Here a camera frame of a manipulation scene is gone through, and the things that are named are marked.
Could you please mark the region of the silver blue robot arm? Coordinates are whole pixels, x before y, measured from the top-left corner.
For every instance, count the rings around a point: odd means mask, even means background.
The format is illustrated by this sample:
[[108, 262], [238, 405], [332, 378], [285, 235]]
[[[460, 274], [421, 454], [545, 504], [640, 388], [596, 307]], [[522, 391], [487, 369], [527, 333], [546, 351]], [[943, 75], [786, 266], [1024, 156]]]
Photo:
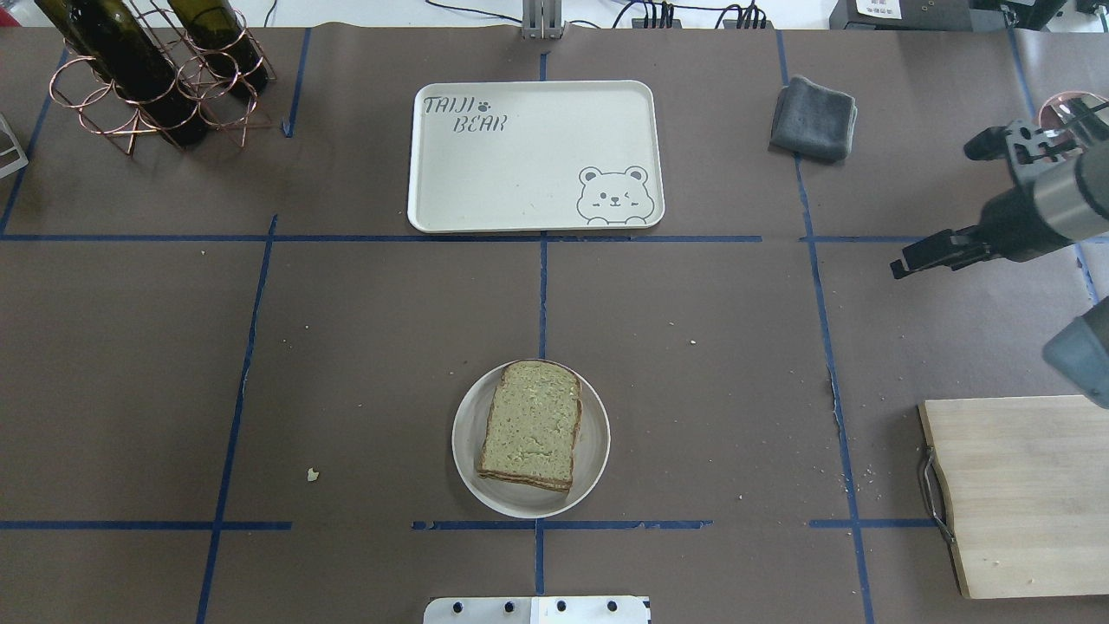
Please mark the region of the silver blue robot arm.
[[[996, 195], [978, 224], [938, 231], [903, 248], [892, 260], [895, 279], [936, 266], [958, 272], [975, 263], [1038, 259], [1108, 229], [1106, 145], [1086, 150]], [[1101, 299], [1042, 345], [1042, 360], [1093, 405], [1108, 406], [1108, 301]]]

